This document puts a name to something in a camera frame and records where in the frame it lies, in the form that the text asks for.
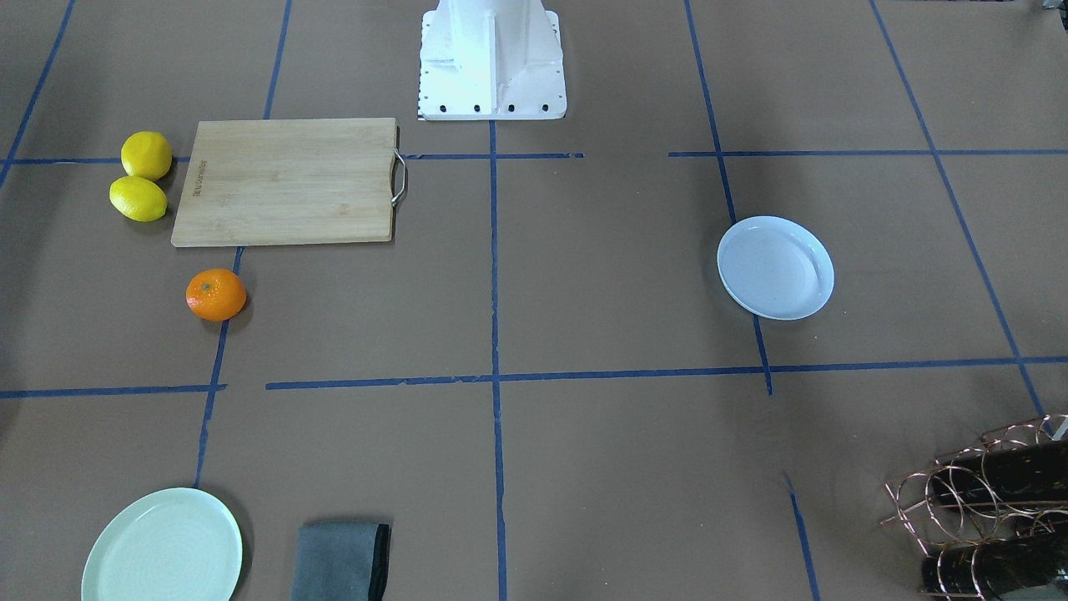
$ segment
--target plate rim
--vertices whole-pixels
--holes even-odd
[[[758,311],[754,310],[753,307],[751,307],[749,304],[744,303],[743,300],[741,300],[740,298],[738,298],[738,296],[735,294],[734,289],[732,289],[731,284],[727,283],[727,278],[723,274],[723,264],[722,264],[724,244],[727,243],[727,242],[729,242],[731,240],[734,240],[739,235],[741,235],[740,232],[742,232],[742,230],[745,228],[745,224],[747,223],[748,224],[753,224],[754,221],[766,222],[766,223],[768,223],[768,226],[770,228],[774,228],[774,230],[778,230],[778,231],[781,231],[781,232],[792,230],[796,233],[797,232],[803,233],[803,235],[805,237],[811,238],[811,240],[813,242],[815,242],[813,244],[813,249],[821,257],[826,257],[827,258],[827,266],[828,266],[828,269],[829,269],[827,274],[829,274],[830,287],[827,290],[827,296],[823,298],[822,303],[819,303],[811,312],[808,312],[808,313],[806,313],[804,315],[797,315],[797,316],[792,316],[792,315],[791,316],[774,316],[774,315],[768,315],[768,314],[763,313],[763,312],[758,312]],[[821,239],[819,239],[819,237],[817,237],[814,233],[812,233],[804,225],[798,223],[797,221],[792,221],[790,219],[786,219],[785,217],[779,217],[778,215],[754,215],[752,217],[747,217],[744,219],[741,219],[740,221],[737,221],[733,225],[731,225],[729,227],[727,227],[727,231],[724,232],[723,236],[720,238],[720,243],[719,243],[719,246],[717,247],[717,250],[716,250],[716,268],[717,268],[717,270],[720,273],[720,281],[723,283],[723,287],[725,287],[726,290],[727,290],[727,294],[729,294],[731,297],[734,298],[735,303],[738,303],[738,305],[740,305],[747,312],[749,312],[749,313],[751,313],[751,314],[753,314],[755,316],[761,317],[761,318],[767,318],[769,320],[796,321],[796,320],[801,320],[801,319],[811,317],[811,316],[815,315],[816,313],[818,313],[820,310],[822,310],[827,305],[827,303],[831,299],[831,295],[834,292],[834,284],[835,284],[834,260],[831,258],[831,253],[827,250],[827,247],[823,244],[823,241]]]
[[[204,492],[200,489],[175,487],[148,493],[142,496],[141,499],[135,501],[134,503],[127,505],[125,508],[123,508],[122,511],[116,513],[115,517],[111,519],[111,521],[108,522],[108,525],[105,526],[103,531],[100,531],[99,536],[96,537],[96,541],[93,542],[93,548],[90,550],[89,556],[85,558],[85,566],[81,572],[82,601],[99,601],[98,596],[87,595],[88,591],[87,587],[90,585],[90,582],[88,580],[90,571],[95,568],[96,572],[99,573],[99,566],[103,565],[103,557],[106,554],[106,549],[107,549],[106,545],[110,543],[110,541],[105,541],[106,537],[108,537],[109,534],[114,535],[119,531],[119,528],[126,527],[129,524],[132,524],[132,522],[129,522],[129,524],[124,524],[124,522],[128,520],[132,513],[137,512],[139,515],[143,515],[147,512],[147,510],[154,507],[158,507],[160,505],[160,502],[167,502],[169,500],[175,500],[175,499],[177,500],[192,499],[194,500],[195,503],[200,504],[202,508],[211,507],[213,510],[216,511],[221,510],[220,512],[222,513],[226,522],[227,526],[226,532],[227,534],[233,535],[233,542],[235,550],[234,554],[237,560],[233,573],[230,574],[226,579],[226,582],[230,584],[227,584],[229,591],[226,592],[225,599],[230,599],[230,597],[233,596],[234,589],[237,587],[237,580],[240,576],[241,567],[245,560],[244,557],[245,548],[244,548],[244,542],[241,540],[241,531],[240,527],[237,525],[237,520],[234,519],[234,515],[233,512],[230,511],[230,508],[226,507],[226,505],[221,501],[219,501],[219,499],[216,497],[215,495]]]

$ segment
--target metal handle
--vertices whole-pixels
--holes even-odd
[[[396,148],[393,148],[393,155],[397,157],[397,160],[400,161],[400,167],[404,169],[400,174],[400,189],[393,194],[393,200],[390,201],[393,207],[396,208],[397,203],[400,202],[400,196],[408,191],[408,163],[404,161],[404,157],[400,156],[400,153],[398,153]]]

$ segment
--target white mounting plate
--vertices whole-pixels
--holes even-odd
[[[437,11],[429,11],[423,15],[424,44],[436,13]],[[545,14],[559,44],[560,17],[552,11],[546,11]],[[421,121],[531,121],[561,118],[567,112],[562,63],[528,65],[519,76],[503,84],[501,100],[494,106],[494,91],[490,85],[489,74],[473,81],[456,68],[420,62]]]

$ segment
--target napkin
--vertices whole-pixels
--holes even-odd
[[[300,527],[290,601],[381,601],[390,527],[319,522]]]

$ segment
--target oval plate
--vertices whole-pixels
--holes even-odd
[[[822,242],[782,217],[750,217],[732,225],[716,262],[727,292],[761,318],[806,318],[834,289],[834,265]]]
[[[241,534],[219,500],[167,489],[104,528],[81,576],[82,601],[226,601],[241,570]]]

